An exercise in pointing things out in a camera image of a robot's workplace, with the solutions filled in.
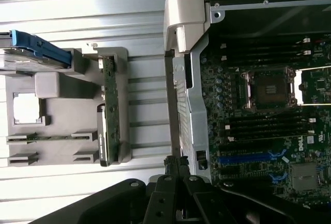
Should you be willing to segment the hard disk in blue caddy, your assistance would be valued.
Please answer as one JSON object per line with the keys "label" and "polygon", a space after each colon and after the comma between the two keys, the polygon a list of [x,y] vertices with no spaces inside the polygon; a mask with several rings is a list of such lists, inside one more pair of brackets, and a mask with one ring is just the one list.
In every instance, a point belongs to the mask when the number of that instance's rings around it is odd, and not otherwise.
{"label": "hard disk in blue caddy", "polygon": [[71,67],[72,55],[26,32],[0,32],[0,70],[39,72]]}

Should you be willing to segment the CPU socket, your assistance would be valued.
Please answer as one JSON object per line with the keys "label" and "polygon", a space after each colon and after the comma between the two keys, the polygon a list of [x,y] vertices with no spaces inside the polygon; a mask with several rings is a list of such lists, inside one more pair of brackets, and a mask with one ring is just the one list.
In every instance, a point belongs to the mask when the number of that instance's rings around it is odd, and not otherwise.
{"label": "CPU socket", "polygon": [[296,72],[289,67],[241,73],[237,88],[241,107],[252,112],[270,112],[296,106],[295,76]]}

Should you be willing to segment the silver chipset heatsink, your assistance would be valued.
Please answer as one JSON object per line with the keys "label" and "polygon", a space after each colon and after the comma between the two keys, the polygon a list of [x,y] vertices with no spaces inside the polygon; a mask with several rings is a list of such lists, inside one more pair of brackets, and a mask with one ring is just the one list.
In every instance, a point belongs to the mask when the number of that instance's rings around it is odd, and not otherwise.
{"label": "silver chipset heatsink", "polygon": [[296,191],[317,189],[317,165],[315,163],[300,163],[292,165],[291,182],[292,188]]}

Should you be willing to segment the green motherboard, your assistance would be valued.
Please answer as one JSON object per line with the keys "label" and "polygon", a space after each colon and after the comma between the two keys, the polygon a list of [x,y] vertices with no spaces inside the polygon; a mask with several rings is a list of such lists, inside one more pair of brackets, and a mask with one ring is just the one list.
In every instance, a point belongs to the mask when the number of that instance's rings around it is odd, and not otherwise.
{"label": "green motherboard", "polygon": [[[331,66],[331,34],[211,41],[200,58],[212,182],[243,180],[302,205],[331,205],[331,106],[252,112],[241,107],[237,95],[246,71]],[[271,160],[218,162],[253,154]],[[300,163],[317,165],[317,189],[292,188],[291,166]]]}

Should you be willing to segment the blue expansion slot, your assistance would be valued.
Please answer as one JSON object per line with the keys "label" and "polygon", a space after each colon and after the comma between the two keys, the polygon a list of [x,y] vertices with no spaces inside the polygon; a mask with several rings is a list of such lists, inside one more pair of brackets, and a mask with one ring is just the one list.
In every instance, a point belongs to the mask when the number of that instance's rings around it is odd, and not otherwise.
{"label": "blue expansion slot", "polygon": [[218,158],[220,164],[235,164],[254,161],[269,161],[271,156],[268,154],[253,154],[253,155],[238,155],[238,156],[223,156]]}

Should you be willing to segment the open Dell PC case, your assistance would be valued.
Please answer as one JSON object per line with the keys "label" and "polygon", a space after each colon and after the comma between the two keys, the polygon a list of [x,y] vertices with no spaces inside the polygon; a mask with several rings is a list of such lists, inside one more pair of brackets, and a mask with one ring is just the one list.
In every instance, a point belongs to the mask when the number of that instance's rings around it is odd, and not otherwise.
{"label": "open Dell PC case", "polygon": [[331,34],[331,0],[166,0],[164,44],[173,65],[179,142],[194,174],[212,182],[200,72],[208,43],[315,34]]}

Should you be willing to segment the silver CPU chip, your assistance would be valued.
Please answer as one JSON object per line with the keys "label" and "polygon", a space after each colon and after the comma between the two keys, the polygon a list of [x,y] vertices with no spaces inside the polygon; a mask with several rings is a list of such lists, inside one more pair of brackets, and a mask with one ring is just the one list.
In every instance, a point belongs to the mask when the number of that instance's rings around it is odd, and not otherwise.
{"label": "silver CPU chip", "polygon": [[13,115],[16,124],[37,123],[40,118],[39,98],[34,94],[19,94],[13,99]]}

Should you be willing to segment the grey plastic parts rack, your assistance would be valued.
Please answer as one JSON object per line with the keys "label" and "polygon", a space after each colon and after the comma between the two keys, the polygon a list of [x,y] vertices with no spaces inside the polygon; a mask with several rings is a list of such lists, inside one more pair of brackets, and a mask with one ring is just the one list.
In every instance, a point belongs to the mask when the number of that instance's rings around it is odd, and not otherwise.
{"label": "grey plastic parts rack", "polygon": [[[2,71],[6,80],[8,164],[18,166],[100,164],[97,133],[97,106],[102,103],[103,75],[99,59],[113,56],[119,110],[118,161],[131,159],[128,115],[128,55],[123,48],[99,48],[93,54],[68,49],[71,67],[52,71]],[[13,99],[19,94],[39,98],[37,123],[16,124]],[[9,142],[8,137],[89,136],[90,140]]]}

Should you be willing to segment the metal socket cover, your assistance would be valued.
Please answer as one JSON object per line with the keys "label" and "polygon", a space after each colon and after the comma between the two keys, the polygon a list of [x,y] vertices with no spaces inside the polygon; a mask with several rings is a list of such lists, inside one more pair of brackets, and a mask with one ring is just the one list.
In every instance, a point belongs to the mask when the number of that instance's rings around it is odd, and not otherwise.
{"label": "metal socket cover", "polygon": [[299,106],[331,106],[331,66],[297,70],[294,89]]}

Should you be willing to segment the green RAM stick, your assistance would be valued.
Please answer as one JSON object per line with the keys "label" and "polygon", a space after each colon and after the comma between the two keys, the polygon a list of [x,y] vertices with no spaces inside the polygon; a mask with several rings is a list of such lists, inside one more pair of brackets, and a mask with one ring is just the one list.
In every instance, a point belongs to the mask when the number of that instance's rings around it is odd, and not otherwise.
{"label": "green RAM stick", "polygon": [[8,137],[7,141],[9,142],[42,142],[42,141],[63,141],[63,140],[90,140],[89,136],[55,136],[55,137],[18,137],[12,136]]}

